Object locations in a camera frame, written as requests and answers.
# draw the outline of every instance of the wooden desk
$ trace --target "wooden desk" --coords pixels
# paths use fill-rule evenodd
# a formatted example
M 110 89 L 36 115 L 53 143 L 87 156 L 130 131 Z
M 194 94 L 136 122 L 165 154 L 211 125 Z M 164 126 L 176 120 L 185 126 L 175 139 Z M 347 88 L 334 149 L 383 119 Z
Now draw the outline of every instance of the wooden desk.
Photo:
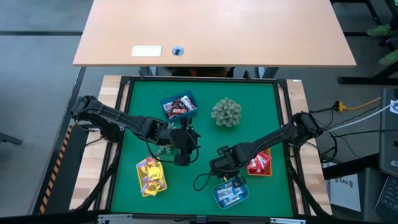
M 161 56 L 133 57 L 135 45 L 161 46 Z M 329 0 L 95 0 L 73 64 L 356 65 Z
M 112 107 L 115 106 L 116 98 L 119 91 L 120 80 L 120 76 L 104 77 L 98 98 L 102 103 Z M 287 80 L 287 84 L 289 88 L 289 98 L 291 101 L 293 114 L 300 111 L 308 111 L 302 82 L 300 80 Z M 284 104 L 284 92 L 282 88 L 279 89 L 279 93 L 280 101 L 282 104 L 282 111 L 284 112 L 284 120 L 287 121 L 287 111 L 286 105 Z M 124 109 L 126 95 L 127 87 L 124 88 L 124 93 L 121 101 L 121 110 Z M 99 132 L 89 133 L 87 141 L 90 142 L 92 140 L 98 139 L 99 137 Z M 94 189 L 95 185 L 98 183 L 101 166 L 104 159 L 105 147 L 105 141 L 100 141 L 86 147 L 80 165 L 78 178 L 76 180 L 72 201 L 70 204 L 71 209 L 79 206 L 84 201 L 84 198 L 88 196 L 88 194 Z M 113 159 L 113 154 L 115 150 L 116 147 L 114 146 L 113 150 L 111 151 L 110 161 Z M 320 165 L 317 150 L 312 146 L 305 144 L 300 150 L 300 157 L 302 161 L 302 168 L 307 188 L 314 196 L 315 200 L 317 200 L 317 202 L 322 206 L 322 208 L 326 212 L 331 213 L 330 203 L 325 188 L 325 181 L 323 180 L 322 167 Z M 301 193 L 296 185 L 295 192 L 298 201 L 298 211 L 299 213 L 304 214 Z M 100 208 L 104 208 L 107 194 L 108 185 L 106 185 L 103 190 L 102 198 L 99 204 Z

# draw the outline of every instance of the blue container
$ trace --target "blue container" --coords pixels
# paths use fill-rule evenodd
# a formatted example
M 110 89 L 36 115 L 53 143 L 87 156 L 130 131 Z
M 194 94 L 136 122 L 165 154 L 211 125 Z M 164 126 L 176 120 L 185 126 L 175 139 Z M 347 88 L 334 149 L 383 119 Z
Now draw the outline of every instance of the blue container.
M 191 99 L 191 102 L 193 103 L 193 105 L 195 105 L 197 108 L 196 108 L 195 110 L 193 110 L 193 111 L 189 111 L 189 112 L 183 113 L 183 114 L 181 114 L 181 115 L 175 116 L 175 117 L 173 117 L 173 118 L 171 118 L 171 119 L 168 119 L 167 113 L 166 113 L 166 111 L 164 110 L 163 105 L 165 105 L 165 104 L 167 104 L 167 103 L 170 103 L 170 102 L 173 102 L 173 101 L 174 101 L 175 99 L 177 99 L 178 97 L 183 97 L 183 96 L 189 97 L 189 98 Z M 170 96 L 170 97 L 167 97 L 167 98 L 161 100 L 161 101 L 160 101 L 160 106 L 162 107 L 162 111 L 164 112 L 164 115 L 166 116 L 166 118 L 168 119 L 168 121 L 169 121 L 170 123 L 171 123 L 171 122 L 174 122 L 174 121 L 177 121 L 177 120 L 179 120 L 179 119 L 181 119 L 181 118 L 187 117 L 187 116 L 192 116 L 194 113 L 196 113 L 196 112 L 198 111 L 198 103 L 197 103 L 197 101 L 195 100 L 195 98 L 193 97 L 193 93 L 192 93 L 191 91 L 189 91 L 189 90 L 188 90 L 188 91 L 185 91 L 185 92 L 183 92 L 183 93 L 179 93 L 179 94 L 176 94 L 176 95 L 173 95 L 173 96 Z
M 242 188 L 242 189 L 241 189 L 241 190 L 242 190 L 242 193 L 241 193 L 241 194 L 237 194 L 237 193 L 236 193 L 236 189 L 234 189 L 234 187 L 232 187 L 232 188 L 233 188 L 233 193 L 236 194 L 236 196 L 240 198 L 238 201 L 235 201 L 235 202 L 233 202 L 233 203 L 227 204 L 227 203 L 228 203 L 228 199 L 220 200 L 220 198 L 218 197 L 218 194 L 217 194 L 217 190 L 223 189 L 223 188 L 225 188 L 226 186 L 230 186 L 230 185 L 233 186 L 233 184 L 231 184 L 231 183 L 232 183 L 232 181 L 234 181 L 234 180 L 235 180 L 234 178 L 229 179 L 228 181 L 223 182 L 223 183 L 221 183 L 221 184 L 219 184 L 219 185 L 217 185 L 216 187 L 213 188 L 214 199 L 216 200 L 217 205 L 218 205 L 220 208 L 222 208 L 222 209 L 231 208 L 232 206 L 236 205 L 236 204 L 239 203 L 239 202 L 244 201 L 246 198 L 249 197 L 249 194 L 250 194 L 250 193 L 249 193 L 248 185 L 247 185 L 247 184 L 244 184 L 244 185 L 240 186 L 240 187 Z

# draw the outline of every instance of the green table surface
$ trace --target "green table surface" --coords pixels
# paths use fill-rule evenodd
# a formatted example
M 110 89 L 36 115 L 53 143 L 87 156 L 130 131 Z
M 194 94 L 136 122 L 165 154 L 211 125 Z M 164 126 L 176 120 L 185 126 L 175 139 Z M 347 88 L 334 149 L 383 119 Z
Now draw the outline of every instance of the green table surface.
M 272 177 L 245 176 L 250 196 L 243 202 L 221 209 L 213 196 L 213 187 L 222 180 L 211 177 L 201 191 L 193 189 L 193 180 L 198 174 L 209 173 L 209 161 L 218 157 L 216 150 L 221 146 L 233 146 L 239 142 L 254 141 L 279 129 L 274 86 L 267 83 L 226 82 L 167 82 L 135 81 L 129 114 L 145 115 L 166 120 L 160 107 L 160 100 L 190 90 L 198 103 L 198 112 L 193 115 L 192 126 L 201 135 L 198 140 L 200 155 L 188 167 L 163 163 L 167 190 L 156 197 L 143 197 L 137 177 L 136 164 L 149 156 L 144 141 L 126 131 L 118 167 L 112 212 L 156 213 L 181 215 L 227 215 L 251 217 L 292 217 L 289 185 L 287 180 L 282 145 L 271 148 Z M 215 124 L 211 109 L 220 99 L 228 97 L 242 106 L 239 125 L 226 128 Z M 153 152 L 157 146 L 151 144 Z M 173 160 L 171 155 L 161 159 Z M 201 187 L 207 176 L 200 177 Z

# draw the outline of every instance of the yellow cable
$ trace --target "yellow cable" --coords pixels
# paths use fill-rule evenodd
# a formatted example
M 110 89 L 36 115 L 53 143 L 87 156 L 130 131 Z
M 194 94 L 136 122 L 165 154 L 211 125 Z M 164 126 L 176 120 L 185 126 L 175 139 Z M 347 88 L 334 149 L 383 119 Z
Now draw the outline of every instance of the yellow cable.
M 356 107 L 354 107 L 354 108 L 349 108 L 349 107 L 347 107 L 347 106 L 345 106 L 345 105 L 342 105 L 342 108 L 343 108 L 344 110 L 357 110 L 357 109 L 360 109 L 360 108 L 362 108 L 362 107 L 364 107 L 364 106 L 367 106 L 367 105 L 369 105 L 369 104 L 371 104 L 371 103 L 374 103 L 374 102 L 376 102 L 377 100 L 380 100 L 380 99 L 381 99 L 381 97 L 376 98 L 376 99 L 374 99 L 374 100 L 371 100 L 371 101 L 369 101 L 369 102 L 367 102 L 367 103 L 362 104 L 361 106 L 356 106 Z

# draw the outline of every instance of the white cable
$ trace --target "white cable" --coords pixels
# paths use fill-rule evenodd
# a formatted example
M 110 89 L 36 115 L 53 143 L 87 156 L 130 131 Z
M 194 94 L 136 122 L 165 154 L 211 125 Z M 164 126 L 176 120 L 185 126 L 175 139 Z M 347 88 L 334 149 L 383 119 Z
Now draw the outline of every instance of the white cable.
M 383 109 L 381 109 L 381 110 L 379 110 L 379 111 L 374 112 L 373 114 L 370 114 L 370 115 L 367 116 L 367 117 L 364 117 L 364 118 L 362 118 L 362 119 L 359 119 L 359 120 L 357 120 L 357 121 L 354 121 L 354 122 L 351 122 L 351 123 L 348 123 L 348 124 L 344 124 L 344 125 L 339 126 L 339 127 L 335 127 L 335 128 L 333 128 L 333 129 L 329 130 L 328 132 L 336 131 L 337 129 L 344 128 L 344 127 L 350 126 L 350 125 L 352 125 L 352 124 L 356 124 L 356 123 L 358 123 L 358 122 L 364 121 L 364 120 L 366 120 L 366 119 L 368 119 L 368 118 L 370 118 L 370 117 L 372 117 L 372 116 L 374 116 L 374 115 L 376 115 L 376 114 L 378 114 L 378 113 L 384 111 L 385 109 L 388 109 L 390 106 L 392 106 L 392 105 L 395 104 L 395 103 L 398 103 L 398 100 L 393 101 L 390 105 L 386 106 L 385 108 L 383 108 Z

